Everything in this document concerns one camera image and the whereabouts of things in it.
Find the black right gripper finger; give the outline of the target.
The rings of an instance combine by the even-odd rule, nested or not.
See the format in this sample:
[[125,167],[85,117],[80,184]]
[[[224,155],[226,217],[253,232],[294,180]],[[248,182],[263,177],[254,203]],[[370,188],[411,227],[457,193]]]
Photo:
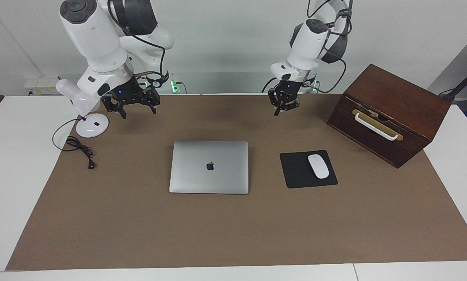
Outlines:
[[112,95],[104,95],[101,97],[101,102],[108,112],[116,112],[123,119],[126,119],[127,114],[123,109],[126,104],[126,98],[114,98]]
[[154,87],[147,88],[147,103],[153,114],[157,114],[157,107],[160,105],[160,95]]

